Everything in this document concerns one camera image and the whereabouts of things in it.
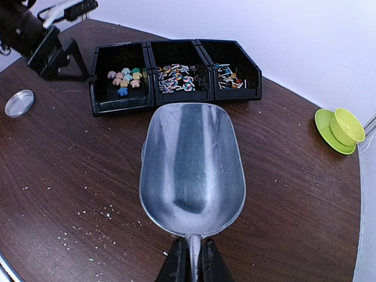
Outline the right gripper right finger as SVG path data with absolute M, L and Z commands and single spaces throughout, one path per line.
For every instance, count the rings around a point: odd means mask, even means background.
M 213 239 L 207 239 L 201 249 L 200 281 L 204 282 L 233 282 L 228 267 L 226 266 Z

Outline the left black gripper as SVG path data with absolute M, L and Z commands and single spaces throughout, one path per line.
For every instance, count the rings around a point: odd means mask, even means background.
M 58 38 L 60 30 L 52 26 L 28 59 L 27 65 L 44 79 L 84 82 L 89 71 L 74 38 L 66 44 Z

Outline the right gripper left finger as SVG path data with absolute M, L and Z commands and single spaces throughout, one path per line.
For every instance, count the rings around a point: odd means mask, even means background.
M 175 239 L 155 279 L 155 282 L 185 282 L 187 280 L 187 242 Z

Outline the black three-compartment candy tray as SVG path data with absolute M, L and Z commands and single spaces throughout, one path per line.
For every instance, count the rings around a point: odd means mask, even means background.
M 261 70 L 236 41 L 178 39 L 96 48 L 89 77 L 95 117 L 168 103 L 260 100 Z M 128 88 L 126 97 L 119 88 Z

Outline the metal scoop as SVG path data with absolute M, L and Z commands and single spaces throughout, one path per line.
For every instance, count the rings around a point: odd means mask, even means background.
M 186 239 L 199 279 L 202 240 L 229 227 L 246 199 L 228 113 L 209 103 L 170 103 L 153 114 L 142 150 L 140 202 L 160 228 Z

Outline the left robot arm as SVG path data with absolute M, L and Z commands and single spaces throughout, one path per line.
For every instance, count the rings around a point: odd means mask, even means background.
M 60 29 L 44 27 L 29 10 L 35 1 L 1 1 L 1 55 L 17 51 L 45 80 L 86 81 L 89 71 L 75 39 L 63 44 Z

